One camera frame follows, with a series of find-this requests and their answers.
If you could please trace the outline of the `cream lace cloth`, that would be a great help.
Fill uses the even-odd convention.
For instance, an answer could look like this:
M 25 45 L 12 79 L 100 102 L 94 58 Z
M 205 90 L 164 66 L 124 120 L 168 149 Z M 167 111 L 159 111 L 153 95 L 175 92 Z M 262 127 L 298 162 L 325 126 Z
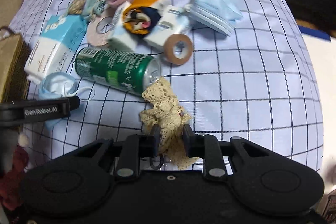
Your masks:
M 186 156 L 182 140 L 183 126 L 192 116 L 180 105 L 170 82 L 160 77 L 142 92 L 142 98 L 152 105 L 151 109 L 140 112 L 139 117 L 150 133 L 154 125 L 160 127 L 159 153 L 167 156 L 179 170 L 186 170 L 199 158 Z

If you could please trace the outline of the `light blue face mask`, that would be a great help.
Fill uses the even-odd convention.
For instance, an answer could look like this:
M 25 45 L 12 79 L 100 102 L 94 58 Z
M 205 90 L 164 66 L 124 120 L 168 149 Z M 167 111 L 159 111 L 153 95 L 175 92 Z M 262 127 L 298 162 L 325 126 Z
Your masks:
M 91 95 L 88 99 L 79 98 L 81 102 L 88 102 L 94 98 L 96 94 L 94 88 L 88 86 L 78 88 L 78 82 L 73 76 L 56 72 L 49 74 L 41 81 L 38 87 L 38 98 L 40 100 L 50 100 L 78 96 L 87 90 L 91 91 Z

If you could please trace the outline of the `large cloud tissue pack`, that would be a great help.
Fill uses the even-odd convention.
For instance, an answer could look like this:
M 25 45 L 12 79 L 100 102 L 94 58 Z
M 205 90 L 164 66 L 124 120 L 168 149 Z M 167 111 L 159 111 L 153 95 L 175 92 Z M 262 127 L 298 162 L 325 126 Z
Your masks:
M 26 61 L 27 79 L 39 84 L 51 73 L 66 72 L 86 30 L 80 15 L 51 16 Z

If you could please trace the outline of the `wide pink tape roll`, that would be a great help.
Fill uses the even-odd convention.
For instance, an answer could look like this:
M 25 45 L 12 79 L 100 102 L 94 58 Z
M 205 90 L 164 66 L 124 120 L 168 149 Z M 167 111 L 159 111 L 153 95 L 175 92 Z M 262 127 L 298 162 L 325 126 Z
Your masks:
M 90 46 L 104 48 L 108 46 L 108 35 L 112 28 L 115 9 L 108 7 L 100 16 L 96 16 L 87 27 L 87 43 Z

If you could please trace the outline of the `small white tissue pack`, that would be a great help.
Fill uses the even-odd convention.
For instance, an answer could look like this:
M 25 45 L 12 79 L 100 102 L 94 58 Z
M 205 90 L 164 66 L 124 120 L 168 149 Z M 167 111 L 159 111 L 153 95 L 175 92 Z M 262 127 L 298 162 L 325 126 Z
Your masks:
M 126 8 L 130 6 L 130 2 L 121 4 L 111 22 L 110 32 L 107 37 L 108 44 L 111 48 L 125 52 L 135 52 L 138 45 L 138 39 L 134 34 L 131 34 L 123 26 L 122 15 Z

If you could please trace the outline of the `floral sachet pouch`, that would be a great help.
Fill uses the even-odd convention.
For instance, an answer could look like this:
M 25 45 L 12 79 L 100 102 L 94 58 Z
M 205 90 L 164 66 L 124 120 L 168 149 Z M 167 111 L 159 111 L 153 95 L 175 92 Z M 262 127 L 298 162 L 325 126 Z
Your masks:
M 68 6 L 66 15 L 80 15 L 87 23 L 105 10 L 106 0 L 73 0 Z

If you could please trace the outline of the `blue face mask stack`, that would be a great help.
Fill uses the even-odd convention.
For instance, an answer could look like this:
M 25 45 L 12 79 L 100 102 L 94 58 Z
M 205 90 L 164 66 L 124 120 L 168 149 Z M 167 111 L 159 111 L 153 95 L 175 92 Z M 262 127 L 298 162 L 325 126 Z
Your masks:
M 185 9 L 189 17 L 216 32 L 230 36 L 242 12 L 231 0 L 190 0 Z

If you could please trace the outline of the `orange navy patterned cloth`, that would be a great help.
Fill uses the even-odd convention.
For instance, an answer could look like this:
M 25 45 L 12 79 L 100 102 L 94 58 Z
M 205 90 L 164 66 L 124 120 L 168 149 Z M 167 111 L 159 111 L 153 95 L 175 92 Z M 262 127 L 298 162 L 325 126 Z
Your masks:
M 143 38 L 157 25 L 169 4 L 169 0 L 134 0 L 122 13 L 123 27 Z

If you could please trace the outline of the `red plush toy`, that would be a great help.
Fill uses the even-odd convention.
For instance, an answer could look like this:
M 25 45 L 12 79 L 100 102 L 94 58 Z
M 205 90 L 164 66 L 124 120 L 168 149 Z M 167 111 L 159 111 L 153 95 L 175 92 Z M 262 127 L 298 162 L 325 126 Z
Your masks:
M 29 154 L 17 145 L 13 154 L 12 169 L 1 178 L 1 204 L 13 211 L 22 204 L 19 184 L 25 176 Z

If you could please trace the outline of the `checked white tablecloth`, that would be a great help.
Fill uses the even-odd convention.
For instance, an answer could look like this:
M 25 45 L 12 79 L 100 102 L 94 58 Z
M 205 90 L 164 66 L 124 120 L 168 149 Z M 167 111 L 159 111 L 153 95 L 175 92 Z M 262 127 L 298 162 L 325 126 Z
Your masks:
M 34 46 L 53 15 L 72 0 L 24 0 L 10 27 Z M 170 0 L 183 6 L 189 0 Z M 194 53 L 180 67 L 164 63 L 196 133 L 240 136 L 319 170 L 323 127 L 313 65 L 285 0 L 232 0 L 243 14 L 225 36 L 201 24 Z

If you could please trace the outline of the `green drink can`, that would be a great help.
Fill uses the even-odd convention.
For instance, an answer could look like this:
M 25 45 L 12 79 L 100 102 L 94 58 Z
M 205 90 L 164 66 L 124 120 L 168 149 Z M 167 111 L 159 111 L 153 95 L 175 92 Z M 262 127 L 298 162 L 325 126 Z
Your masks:
M 159 59 L 153 56 L 94 47 L 80 50 L 74 67 L 83 79 L 137 96 L 162 72 Z

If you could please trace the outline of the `small brown tape roll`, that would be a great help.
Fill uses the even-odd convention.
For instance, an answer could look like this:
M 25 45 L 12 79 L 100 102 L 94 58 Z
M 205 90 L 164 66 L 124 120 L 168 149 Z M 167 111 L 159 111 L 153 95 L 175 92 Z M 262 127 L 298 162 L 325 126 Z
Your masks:
M 183 65 L 193 53 L 193 44 L 187 35 L 173 34 L 163 46 L 165 58 L 174 65 Z

